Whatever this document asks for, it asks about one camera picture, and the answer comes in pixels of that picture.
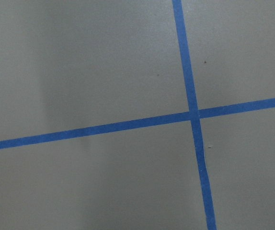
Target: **blue tape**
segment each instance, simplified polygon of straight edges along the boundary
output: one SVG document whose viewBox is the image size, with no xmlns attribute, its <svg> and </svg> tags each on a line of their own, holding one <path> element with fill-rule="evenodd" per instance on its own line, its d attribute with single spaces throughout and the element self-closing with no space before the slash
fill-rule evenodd
<svg viewBox="0 0 275 230">
<path fill-rule="evenodd" d="M 79 128 L 79 129 L 73 129 L 73 130 L 56 132 L 56 133 L 48 133 L 48 134 L 42 134 L 37 136 L 31 136 L 31 137 L 2 140 L 0 141 L 0 149 L 18 147 L 23 145 L 39 144 L 44 142 L 64 140 L 64 139 L 70 139 L 70 138 L 86 137 L 91 135 L 111 133 L 111 132 L 117 132 L 122 130 L 134 129 L 134 128 L 158 126 L 158 125 L 170 124 L 175 122 L 189 121 L 190 119 L 191 119 L 190 113 L 184 112 L 184 113 L 178 113 L 178 114 L 143 118 L 143 119 L 132 120 L 132 121 L 118 122 L 118 123 L 101 125 L 101 126 Z"/>
<path fill-rule="evenodd" d="M 199 110 L 200 118 L 275 108 L 275 98 Z"/>
<path fill-rule="evenodd" d="M 186 96 L 191 113 L 191 124 L 194 138 L 194 145 L 196 151 L 198 172 L 201 184 L 201 191 L 203 195 L 206 224 L 208 230 L 216 230 L 215 214 L 213 208 L 213 201 L 211 195 L 211 188 L 208 173 L 206 170 L 204 141 L 201 131 L 199 111 L 197 105 L 196 91 L 194 86 L 193 71 L 191 66 L 189 45 L 186 37 L 185 23 L 183 17 L 183 10 L 181 0 L 173 0 L 173 10 L 176 22 L 176 30 L 179 42 L 180 56 L 183 68 L 184 82 L 186 88 Z"/>
</svg>

